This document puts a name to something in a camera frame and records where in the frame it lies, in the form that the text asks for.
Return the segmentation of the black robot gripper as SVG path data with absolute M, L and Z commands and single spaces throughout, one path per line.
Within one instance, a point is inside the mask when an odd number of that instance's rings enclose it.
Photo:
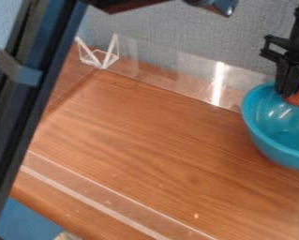
M 288 98 L 299 92 L 299 34 L 290 38 L 264 36 L 260 56 L 276 64 L 275 91 Z

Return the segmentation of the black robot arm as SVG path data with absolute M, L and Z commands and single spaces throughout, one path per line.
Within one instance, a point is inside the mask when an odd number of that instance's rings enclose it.
M 288 98 L 299 92 L 299 7 L 294 11 L 290 37 L 264 36 L 264 47 L 259 55 L 276 65 L 275 91 Z

